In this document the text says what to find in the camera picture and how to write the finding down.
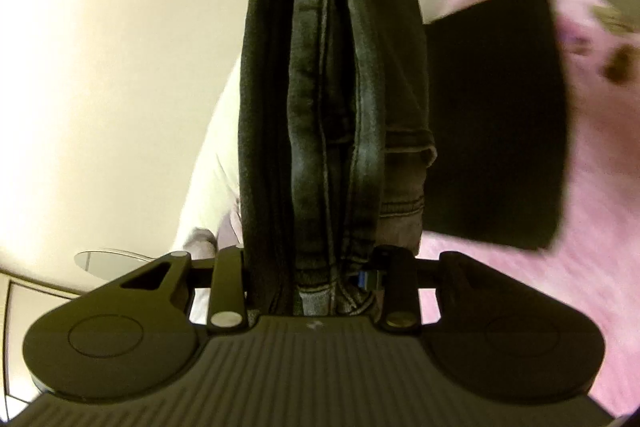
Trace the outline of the black folded garment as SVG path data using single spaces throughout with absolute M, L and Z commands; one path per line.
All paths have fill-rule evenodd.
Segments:
M 486 0 L 426 25 L 437 158 L 423 228 L 536 251 L 562 216 L 567 87 L 550 0 Z

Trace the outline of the pink floral bedspread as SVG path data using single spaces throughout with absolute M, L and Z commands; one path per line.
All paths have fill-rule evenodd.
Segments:
M 485 0 L 447 0 L 450 14 Z M 614 416 L 639 406 L 639 27 L 608 0 L 551 0 L 570 86 L 570 162 L 548 251 L 425 233 L 420 255 L 462 251 L 584 312 L 605 360 L 591 394 Z

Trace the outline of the dark grey jeans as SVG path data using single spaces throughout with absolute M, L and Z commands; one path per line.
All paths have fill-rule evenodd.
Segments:
M 250 0 L 243 242 L 260 314 L 370 314 L 378 247 L 416 253 L 436 156 L 418 0 Z

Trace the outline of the white rolled duvet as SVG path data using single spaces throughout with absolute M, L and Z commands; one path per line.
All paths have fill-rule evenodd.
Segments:
M 172 248 L 194 261 L 213 259 L 243 244 L 238 124 L 240 67 L 236 61 L 198 152 Z

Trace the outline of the round ceiling lamp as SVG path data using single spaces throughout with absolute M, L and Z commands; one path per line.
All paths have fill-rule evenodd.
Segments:
M 130 251 L 114 251 L 114 249 L 98 249 L 97 251 L 81 251 L 74 256 L 78 268 L 102 281 L 112 281 L 137 270 L 154 258 Z

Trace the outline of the cream wardrobe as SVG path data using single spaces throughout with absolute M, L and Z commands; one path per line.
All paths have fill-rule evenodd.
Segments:
M 1 421 L 23 412 L 40 391 L 23 357 L 29 327 L 44 314 L 68 303 L 78 293 L 1 274 Z

